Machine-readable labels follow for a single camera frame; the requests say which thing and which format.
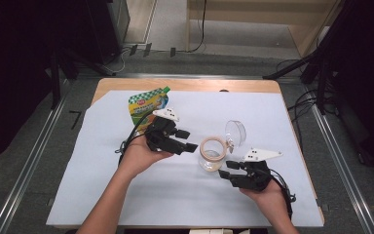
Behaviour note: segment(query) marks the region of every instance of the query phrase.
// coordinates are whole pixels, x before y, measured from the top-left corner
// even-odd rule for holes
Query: human arm
[[[155,162],[171,155],[167,152],[151,151],[145,136],[135,138],[128,146],[117,171],[77,233],[115,233],[132,179]]]
[[[257,204],[277,233],[299,233],[288,216],[281,188],[273,180],[261,192],[243,188],[240,191]]]

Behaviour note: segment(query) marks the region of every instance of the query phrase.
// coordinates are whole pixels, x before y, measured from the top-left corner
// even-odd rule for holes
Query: floor
[[[150,77],[166,75],[174,78],[189,76],[226,78],[227,76],[227,78],[236,79],[260,79],[260,76],[271,74],[289,64],[291,61],[287,59],[300,58],[294,45],[291,45],[285,29],[276,25],[271,27],[262,25],[258,44],[255,45],[245,40],[247,36],[252,35],[247,35],[244,31],[243,40],[233,41],[239,45],[234,50],[229,49],[235,47],[232,41],[226,42],[226,48],[223,49],[220,45],[211,46],[211,38],[207,38],[206,40],[209,41],[206,41],[206,47],[203,47],[203,49],[206,48],[205,51],[196,54],[177,53],[175,57],[170,58],[169,47],[182,49],[184,45],[181,36],[184,34],[178,33],[184,28],[180,25],[181,21],[168,20],[168,16],[164,14],[172,2],[174,2],[173,5],[175,2],[180,3],[179,1],[157,1],[150,32],[145,39],[146,42],[153,44],[153,49],[156,51],[145,57],[140,46],[140,50],[135,55],[130,56],[126,53],[106,65],[113,70],[124,68],[118,72],[117,78],[133,77],[136,73]],[[181,8],[174,8],[175,16],[182,14],[177,11],[181,11]],[[163,20],[168,22],[163,28],[172,28],[172,34],[159,28],[163,25],[163,22],[160,22]],[[47,226],[45,223],[74,148],[76,137],[83,124],[85,110],[91,105],[96,84],[101,78],[86,67],[81,66],[80,71],[80,76],[76,81],[65,81],[64,100],[58,110],[51,111],[52,100],[51,95],[48,95],[21,128],[9,148],[0,155],[0,212],[5,208],[6,202],[13,202],[8,198],[17,198],[12,203],[14,206],[9,212],[10,215],[7,218],[0,218],[0,228],[2,227],[0,233],[65,233],[66,231]],[[309,86],[301,84],[298,76],[300,76],[300,71],[294,70],[278,81],[287,106],[293,105],[295,100],[306,92],[306,89],[316,87],[315,82]],[[76,112],[82,112],[83,116],[74,126],[77,119]],[[42,136],[41,131],[51,124],[47,121],[51,116],[56,121],[49,127],[49,134]],[[359,195],[363,197],[374,221],[374,167],[359,163],[354,145],[339,118],[326,114],[325,120],[335,137],[343,161],[348,165],[348,172],[354,179],[360,192]],[[299,120],[300,132],[304,139],[304,157],[318,195],[318,204],[323,210],[325,224],[323,228],[299,227],[299,230],[302,233],[369,233],[362,226],[363,220],[360,220],[357,206],[353,205],[353,195],[347,183],[342,179],[345,172],[340,171],[338,162],[333,157],[333,150],[329,148],[319,123],[314,108]],[[38,139],[45,142],[42,148],[36,145]],[[22,174],[22,169],[28,162],[31,166],[29,177],[19,181],[19,175]],[[20,182],[26,186],[23,190],[15,190]]]

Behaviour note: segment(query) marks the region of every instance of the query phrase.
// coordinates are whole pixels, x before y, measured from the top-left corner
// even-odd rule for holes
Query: white paper sheet
[[[47,224],[80,225],[114,174],[119,154],[114,151],[133,127],[128,99],[140,91],[112,91],[88,109],[76,146],[56,195]],[[168,93],[180,121],[200,145],[206,137],[225,136],[229,120],[241,121],[246,142],[228,160],[240,161],[250,147],[280,151],[269,160],[295,193],[296,226],[323,226],[314,191],[280,94]],[[254,227],[269,226],[257,206],[218,172],[199,163],[200,150],[160,161],[136,177],[129,188],[120,225]]]

